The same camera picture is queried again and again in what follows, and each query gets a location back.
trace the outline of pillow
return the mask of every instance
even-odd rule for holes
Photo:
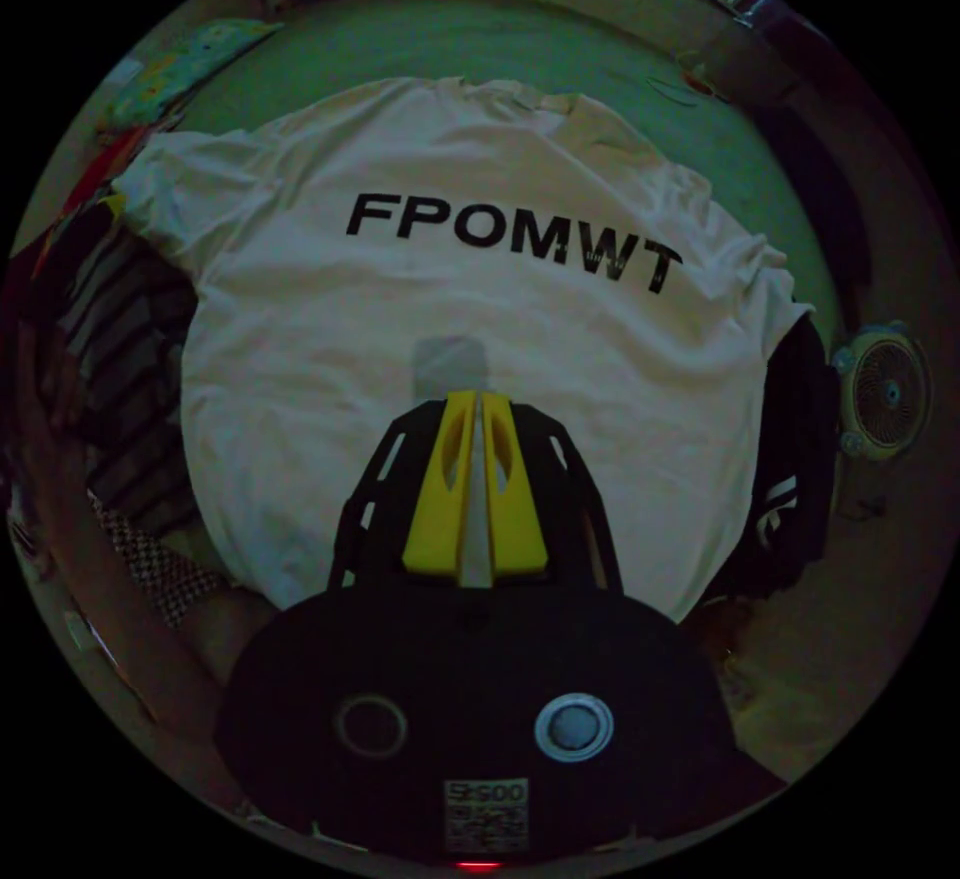
[[[166,109],[218,69],[283,28],[256,19],[215,19],[148,63],[107,107],[101,128],[122,132],[157,122]]]

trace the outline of checkered fabric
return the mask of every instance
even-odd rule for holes
[[[201,569],[192,559],[137,529],[119,512],[105,508],[92,492],[87,496],[131,578],[171,629],[180,628],[187,610],[199,599],[230,588],[223,576]]]

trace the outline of green bedsheet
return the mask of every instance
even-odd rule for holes
[[[710,180],[722,206],[787,254],[796,298],[816,307],[814,323],[830,347],[840,328],[836,290],[800,200],[760,133],[732,106],[708,99],[684,106],[655,91],[647,77],[679,81],[671,60],[596,20],[516,0],[326,3],[215,76],[180,128],[253,129],[395,76],[518,79],[605,103],[674,162]]]

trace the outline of black lettering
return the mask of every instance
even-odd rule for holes
[[[547,226],[547,231],[541,237],[537,217],[530,209],[518,209],[513,220],[513,239],[510,249],[513,252],[523,252],[524,234],[530,236],[530,248],[538,259],[546,259],[547,253],[554,240],[557,249],[553,254],[553,261],[561,265],[567,261],[567,244],[570,242],[570,220],[563,216],[554,216]]]
[[[590,223],[581,222],[580,246],[583,249],[583,268],[587,272],[595,273],[606,256],[607,278],[616,282],[623,275],[623,270],[639,241],[639,237],[631,233],[624,240],[623,249],[618,252],[617,234],[613,229],[606,228],[600,233],[600,238],[594,246]]]
[[[379,192],[361,192],[357,196],[357,204],[353,207],[350,224],[347,226],[347,235],[355,236],[360,232],[360,223],[364,219],[389,219],[393,215],[390,209],[368,209],[371,202],[399,203],[403,196],[384,195]]]
[[[679,262],[680,265],[683,265],[683,259],[680,258],[678,252],[674,252],[669,246],[665,246],[660,242],[654,242],[652,239],[645,239],[643,242],[643,248],[647,252],[655,252],[657,254],[657,268],[653,270],[653,278],[650,280],[650,291],[660,295],[660,290],[663,288],[663,284],[667,279],[667,270],[670,268],[670,260],[674,262]]]
[[[433,212],[423,213],[421,206],[433,207]],[[410,196],[403,207],[400,217],[400,228],[397,230],[398,239],[409,239],[410,229],[415,222],[446,222],[450,218],[450,203],[442,199],[426,199],[423,196]]]
[[[470,217],[478,212],[485,212],[487,215],[493,217],[493,230],[489,236],[475,236],[467,228]],[[457,234],[457,238],[461,242],[465,242],[468,246],[476,246],[478,249],[489,249],[490,246],[495,246],[506,234],[507,217],[501,209],[498,209],[496,206],[486,205],[482,202],[472,206],[464,206],[464,208],[460,210],[460,215],[457,216],[453,231]]]

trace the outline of floor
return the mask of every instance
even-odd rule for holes
[[[202,10],[196,14],[202,17]],[[469,42],[451,44],[451,35],[469,37]],[[225,70],[191,104],[183,128],[212,133],[249,128],[347,86],[401,74],[465,75],[473,81],[518,78],[545,90],[578,90],[606,102],[670,158],[710,179],[721,204],[787,253],[797,297],[816,305],[815,322],[825,344],[830,346],[836,339],[839,310],[825,263],[797,197],[760,136],[739,113],[718,102],[704,100],[689,107],[667,100],[645,80],[652,76],[675,81],[676,71],[668,58],[572,14],[507,0],[330,4],[294,17],[277,36]],[[73,136],[86,144],[82,149],[58,150],[59,158],[52,160],[59,163],[53,179],[73,182],[79,176],[89,154],[91,117],[109,94],[109,89],[99,90],[78,116],[65,141]],[[837,117],[829,121],[841,124]],[[854,185],[869,195],[883,181],[880,167],[886,163],[889,168],[895,160],[878,159],[883,155],[882,144],[873,143],[869,131],[853,128],[849,119],[843,122],[846,138],[836,148],[857,169],[866,170]],[[66,155],[73,158],[64,159]],[[898,170],[897,176],[901,175],[908,174]],[[51,181],[45,176],[45,182]],[[43,189],[46,192],[41,190],[31,203],[15,248],[33,238],[55,212],[55,188]],[[891,222],[929,221],[911,198],[914,193],[909,186],[897,197],[884,192],[884,202],[900,203],[886,210]],[[882,223],[878,222],[877,230],[882,232]],[[934,242],[933,227],[921,232],[924,237],[933,236],[930,242]],[[912,276],[916,288],[921,288],[923,276],[914,274],[921,265],[933,270],[928,275],[941,277],[933,294],[939,297],[937,302],[945,302],[955,292],[956,277],[949,273],[949,279],[943,278],[942,256],[935,243],[924,247],[927,251],[913,271],[895,264],[905,261],[902,238],[899,243],[893,238],[885,242],[887,258],[877,288],[867,299],[872,310],[866,314],[868,319],[909,320],[934,309],[904,286],[904,277]],[[920,325],[930,329],[931,337],[936,335],[930,320],[921,319]],[[935,342],[933,351],[935,366],[948,362],[945,341]],[[955,377],[945,382],[945,389],[956,392]],[[931,445],[951,448],[957,431],[955,422],[935,420]],[[908,558],[913,534],[910,513],[924,508],[921,490],[931,488],[933,480],[928,476],[940,468],[937,459],[936,449],[928,448],[892,479],[855,474],[844,496],[855,496],[871,483],[885,486],[889,479],[900,495],[901,511],[883,526],[852,528],[837,520],[824,561],[811,567],[795,590],[766,604],[747,637],[741,666],[761,695],[738,720],[738,732],[755,758],[789,781],[822,759],[856,722],[922,625],[945,569],[944,544],[956,535],[947,498],[956,487],[954,468],[926,499],[941,522],[928,525],[917,540],[917,549],[929,550],[929,558],[926,553]],[[176,544],[207,564],[218,562],[201,531],[179,537]],[[61,647],[69,650],[56,600],[45,589],[36,590],[38,604]],[[879,648],[871,636],[882,637]],[[93,667],[75,652],[70,655],[91,688],[105,688],[107,676],[100,674],[99,666]],[[97,698],[109,714],[120,708],[111,704],[109,695],[101,692]],[[118,715],[114,720],[123,727],[126,720]]]

